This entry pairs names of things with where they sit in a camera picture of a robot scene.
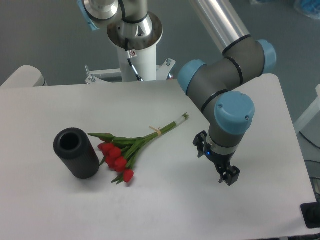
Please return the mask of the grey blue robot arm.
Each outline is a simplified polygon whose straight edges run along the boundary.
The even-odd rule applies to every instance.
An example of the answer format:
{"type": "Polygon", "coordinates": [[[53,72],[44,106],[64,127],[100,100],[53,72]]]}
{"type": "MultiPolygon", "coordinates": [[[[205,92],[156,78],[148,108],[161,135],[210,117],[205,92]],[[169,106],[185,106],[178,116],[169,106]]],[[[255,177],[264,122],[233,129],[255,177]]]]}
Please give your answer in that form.
{"type": "MultiPolygon", "coordinates": [[[[80,0],[77,4],[91,30],[106,28],[117,48],[123,82],[168,77],[171,61],[156,65],[162,23],[148,10],[146,0],[80,0]]],[[[183,66],[177,79],[210,124],[208,131],[193,140],[198,155],[214,163],[220,182],[232,185],[240,170],[230,161],[255,114],[253,101],[237,88],[269,73],[277,55],[268,41],[251,37],[228,0],[193,0],[191,5],[223,58],[212,65],[192,60],[183,66]]]]}

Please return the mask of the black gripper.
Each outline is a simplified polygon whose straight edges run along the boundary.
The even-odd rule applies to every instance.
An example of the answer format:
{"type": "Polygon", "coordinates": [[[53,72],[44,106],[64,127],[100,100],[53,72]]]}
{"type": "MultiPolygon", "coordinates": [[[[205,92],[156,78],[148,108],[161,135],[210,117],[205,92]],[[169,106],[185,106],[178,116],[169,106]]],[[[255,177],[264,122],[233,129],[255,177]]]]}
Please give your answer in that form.
{"type": "Polygon", "coordinates": [[[239,178],[240,169],[236,166],[231,166],[231,159],[235,151],[230,154],[218,154],[213,150],[207,151],[208,159],[214,163],[217,172],[220,175],[219,183],[225,182],[228,186],[233,185],[239,178]]]}

